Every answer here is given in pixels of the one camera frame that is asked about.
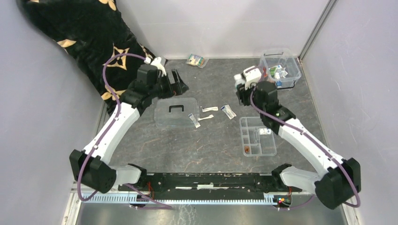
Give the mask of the clear box lid black handle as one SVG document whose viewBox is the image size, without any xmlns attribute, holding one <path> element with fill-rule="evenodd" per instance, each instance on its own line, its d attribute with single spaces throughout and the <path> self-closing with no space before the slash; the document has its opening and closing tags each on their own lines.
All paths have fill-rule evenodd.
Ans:
<svg viewBox="0 0 398 225">
<path fill-rule="evenodd" d="M 199 117 L 199 106 L 195 98 L 160 99 L 154 110 L 157 128 L 195 127 L 190 115 Z"/>
</svg>

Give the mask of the white plaster strip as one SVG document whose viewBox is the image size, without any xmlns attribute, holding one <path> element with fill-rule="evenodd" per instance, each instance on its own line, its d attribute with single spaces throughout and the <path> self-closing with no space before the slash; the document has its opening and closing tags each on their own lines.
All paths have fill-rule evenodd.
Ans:
<svg viewBox="0 0 398 225">
<path fill-rule="evenodd" d="M 209 112 L 209 111 L 218 111 L 219 108 L 217 106 L 213 106 L 213 107 L 207 107 L 207 108 L 201 108 L 202 112 Z"/>
</svg>

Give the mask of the colourful bandage packet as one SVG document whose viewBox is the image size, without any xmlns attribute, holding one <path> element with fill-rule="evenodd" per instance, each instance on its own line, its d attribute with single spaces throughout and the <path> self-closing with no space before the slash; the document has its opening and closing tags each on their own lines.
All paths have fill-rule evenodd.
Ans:
<svg viewBox="0 0 398 225">
<path fill-rule="evenodd" d="M 192 53 L 189 55 L 185 63 L 190 66 L 204 68 L 207 62 L 208 62 L 207 58 Z"/>
</svg>

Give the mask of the clear plastic storage box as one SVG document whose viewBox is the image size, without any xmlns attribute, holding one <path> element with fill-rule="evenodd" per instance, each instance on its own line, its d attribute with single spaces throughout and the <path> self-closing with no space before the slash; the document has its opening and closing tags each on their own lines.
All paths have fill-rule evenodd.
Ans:
<svg viewBox="0 0 398 225">
<path fill-rule="evenodd" d="M 301 78 L 297 57 L 288 48 L 265 50 L 260 57 L 259 65 L 263 67 L 268 79 L 275 83 L 277 89 L 291 89 Z"/>
</svg>

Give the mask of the clear compartment organizer tray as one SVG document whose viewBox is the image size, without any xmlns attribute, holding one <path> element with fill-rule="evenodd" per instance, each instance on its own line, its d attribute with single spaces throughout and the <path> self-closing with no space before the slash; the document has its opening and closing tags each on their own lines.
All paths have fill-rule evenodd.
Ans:
<svg viewBox="0 0 398 225">
<path fill-rule="evenodd" d="M 274 133 L 259 135 L 258 128 L 266 128 L 260 117 L 239 119 L 243 154 L 246 157 L 273 157 L 277 154 Z M 244 147 L 250 146 L 251 153 L 245 154 Z"/>
</svg>

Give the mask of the white bottle green label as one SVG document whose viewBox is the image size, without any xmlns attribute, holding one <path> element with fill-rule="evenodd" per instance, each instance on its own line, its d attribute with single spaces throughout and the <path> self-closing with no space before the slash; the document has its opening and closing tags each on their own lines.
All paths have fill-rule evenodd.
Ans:
<svg viewBox="0 0 398 225">
<path fill-rule="evenodd" d="M 236 74 L 233 76 L 233 78 L 235 80 L 235 86 L 239 86 L 241 84 L 244 85 L 246 83 L 245 78 L 243 77 L 242 74 Z"/>
</svg>

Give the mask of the teal item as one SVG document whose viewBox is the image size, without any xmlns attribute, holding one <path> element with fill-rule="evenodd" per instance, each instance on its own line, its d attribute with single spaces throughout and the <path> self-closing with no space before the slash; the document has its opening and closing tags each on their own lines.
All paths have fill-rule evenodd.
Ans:
<svg viewBox="0 0 398 225">
<path fill-rule="evenodd" d="M 281 79 L 285 78 L 288 75 L 288 72 L 285 67 L 282 67 L 282 65 L 276 65 L 273 67 L 269 68 L 270 75 L 274 79 Z"/>
</svg>

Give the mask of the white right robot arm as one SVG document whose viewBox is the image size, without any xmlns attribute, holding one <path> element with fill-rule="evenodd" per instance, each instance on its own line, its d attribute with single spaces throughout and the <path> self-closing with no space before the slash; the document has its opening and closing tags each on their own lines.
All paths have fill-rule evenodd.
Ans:
<svg viewBox="0 0 398 225">
<path fill-rule="evenodd" d="M 361 206 L 361 167 L 356 159 L 342 157 L 311 134 L 292 111 L 279 103 L 273 83 L 246 85 L 240 81 L 235 87 L 240 104 L 257 111 L 263 125 L 292 145 L 315 169 L 310 172 L 290 164 L 279 166 L 271 178 L 274 190 L 299 188 L 332 210 L 342 204 Z"/>
</svg>

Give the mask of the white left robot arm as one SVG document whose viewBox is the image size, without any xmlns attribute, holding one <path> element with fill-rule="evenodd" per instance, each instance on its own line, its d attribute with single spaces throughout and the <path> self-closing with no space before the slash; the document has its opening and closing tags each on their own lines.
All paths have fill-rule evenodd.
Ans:
<svg viewBox="0 0 398 225">
<path fill-rule="evenodd" d="M 129 128 L 152 104 L 153 99 L 167 99 L 184 94 L 189 87 L 177 69 L 169 75 L 157 66 L 144 64 L 137 70 L 137 77 L 120 96 L 114 112 L 104 127 L 83 150 L 73 150 L 69 161 L 75 181 L 107 193 L 115 185 L 129 183 L 136 191 L 147 186 L 146 170 L 134 164 L 111 167 L 110 159 Z"/>
</svg>

